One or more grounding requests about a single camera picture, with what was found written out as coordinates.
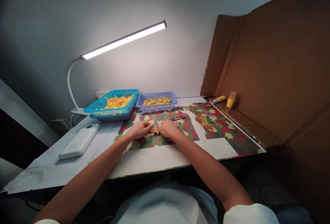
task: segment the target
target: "person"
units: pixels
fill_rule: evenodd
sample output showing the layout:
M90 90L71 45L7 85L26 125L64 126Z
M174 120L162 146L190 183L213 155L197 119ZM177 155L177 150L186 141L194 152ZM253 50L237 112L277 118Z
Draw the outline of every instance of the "person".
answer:
M192 164L207 187L224 206L224 224L278 224L272 210L254 203L236 178L214 157L187 138L177 123L158 125L164 137L172 139ZM68 224L93 197L109 176L130 142L153 132L153 125L139 121L118 141L79 172L40 211L32 223ZM114 223L218 223L217 208L201 189L177 183L154 185L127 199L117 210Z

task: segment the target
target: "white power bank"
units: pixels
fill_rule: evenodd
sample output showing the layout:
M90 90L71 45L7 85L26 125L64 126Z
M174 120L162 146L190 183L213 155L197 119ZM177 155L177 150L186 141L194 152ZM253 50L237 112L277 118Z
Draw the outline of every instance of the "white power bank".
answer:
M90 142L99 131L99 124L90 124L84 126L78 134L69 142L69 144L60 152L60 159L67 159L82 155Z

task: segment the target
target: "white shirt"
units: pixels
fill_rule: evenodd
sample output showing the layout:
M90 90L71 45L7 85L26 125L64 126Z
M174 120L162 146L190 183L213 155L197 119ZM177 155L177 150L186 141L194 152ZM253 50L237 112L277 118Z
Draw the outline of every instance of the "white shirt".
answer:
M176 183L141 190L117 210L111 224L217 224L217 208L201 189ZM224 214L223 224L279 224L274 212L264 205L236 205ZM37 224L58 224L42 220Z

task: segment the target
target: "brown cardboard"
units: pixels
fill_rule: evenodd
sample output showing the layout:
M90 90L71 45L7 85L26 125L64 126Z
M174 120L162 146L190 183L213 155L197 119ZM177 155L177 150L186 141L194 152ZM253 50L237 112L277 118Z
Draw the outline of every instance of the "brown cardboard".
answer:
M238 17L218 16L204 81L200 91L201 95L210 96L214 93L213 89L217 86L237 20Z
M273 0L245 15L215 90L239 94L236 122L266 148L289 146L270 168L319 223L329 222L329 3Z

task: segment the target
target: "camouflage cloth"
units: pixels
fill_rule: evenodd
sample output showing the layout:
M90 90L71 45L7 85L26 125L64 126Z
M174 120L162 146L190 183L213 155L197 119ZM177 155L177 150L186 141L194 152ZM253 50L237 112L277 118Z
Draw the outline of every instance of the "camouflage cloth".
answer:
M140 116L140 120L149 122L151 125L154 125L154 129L157 129L156 125L161 123L163 120L185 115L186 117L184 119L177 121L178 128L189 139L193 141L200 140L192 125L190 117L181 111L191 111L193 113L196 121L205 130L206 139L222 137L225 138L237 152L237 157L254 155L264 152L253 140L251 140L251 138L239 130L229 119L224 118L223 120L219 120L222 119L224 115L211 103L196 103L185 107L175 107L172 110L143 113ZM140 113L139 109L135 109L129 120L123 123L114 142L123 135L123 132L126 129L133 126L133 122L137 113ZM171 144L174 144L174 142L166 139L162 135L157 136L152 133L133 141L130 150Z

